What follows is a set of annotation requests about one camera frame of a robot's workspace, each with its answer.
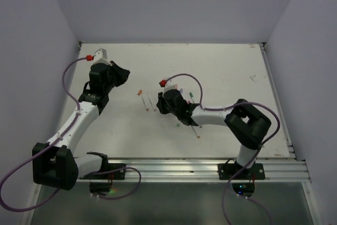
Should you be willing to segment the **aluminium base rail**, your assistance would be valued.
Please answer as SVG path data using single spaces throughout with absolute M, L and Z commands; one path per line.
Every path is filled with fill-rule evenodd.
M 247 172 L 238 171 L 232 160 L 219 159 L 108 159 L 125 163 L 126 182 L 309 182 L 305 162 L 295 160 L 258 160 Z

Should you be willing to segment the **peach marker pen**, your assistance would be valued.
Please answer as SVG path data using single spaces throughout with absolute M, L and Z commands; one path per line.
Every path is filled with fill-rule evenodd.
M 152 110 L 153 110 L 154 112 L 156 112 L 157 108 L 156 108 L 155 105 L 153 104 L 151 95 L 150 95 L 149 93 L 147 93 L 147 98 L 148 98 L 148 100 L 149 100 L 149 103 L 150 103 L 150 106 L 151 106 Z

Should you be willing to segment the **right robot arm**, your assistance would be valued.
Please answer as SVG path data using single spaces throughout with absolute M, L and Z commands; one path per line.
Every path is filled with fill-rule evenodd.
M 234 162 L 234 172 L 241 179 L 253 173 L 253 164 L 258 149 L 271 126 L 270 119 L 244 99 L 239 99 L 234 108 L 217 111 L 202 109 L 200 104 L 187 102 L 180 91 L 171 89 L 157 95 L 156 107 L 163 115 L 172 114 L 187 126 L 218 125 L 230 129 L 240 142 L 240 150 Z

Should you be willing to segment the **dark green marker pen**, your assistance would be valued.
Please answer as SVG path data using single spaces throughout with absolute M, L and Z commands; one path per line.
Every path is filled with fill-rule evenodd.
M 190 95 L 190 99 L 191 99 L 192 103 L 195 103 L 195 101 L 194 101 L 194 95 L 193 95 L 193 93 L 192 93 L 192 92 L 190 92 L 190 93 L 189 93 L 189 95 Z

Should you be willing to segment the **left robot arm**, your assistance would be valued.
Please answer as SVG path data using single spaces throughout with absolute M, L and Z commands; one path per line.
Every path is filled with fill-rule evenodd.
M 85 83 L 71 117 L 46 143 L 37 143 L 32 149 L 35 183 L 70 190 L 77 179 L 86 175 L 93 174 L 98 179 L 108 176 L 107 155 L 87 152 L 75 158 L 74 151 L 89 126 L 103 112 L 110 91 L 123 85 L 129 75 L 129 70 L 113 61 L 91 66 L 89 81 Z

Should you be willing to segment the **dark orange marker pen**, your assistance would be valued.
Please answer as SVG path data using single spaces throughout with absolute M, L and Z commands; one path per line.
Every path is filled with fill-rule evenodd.
M 199 138 L 200 138 L 200 135 L 198 134 L 198 132 L 197 132 L 197 130 L 196 130 L 196 127 L 191 126 L 191 129 L 192 129 L 194 135 L 196 136 L 196 138 L 199 139 Z

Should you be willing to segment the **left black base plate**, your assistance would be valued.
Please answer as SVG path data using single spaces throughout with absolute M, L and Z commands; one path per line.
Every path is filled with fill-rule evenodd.
M 124 180 L 125 179 L 125 163 L 109 163 L 106 171 L 113 171 L 106 174 L 87 174 L 81 179 L 85 180 Z

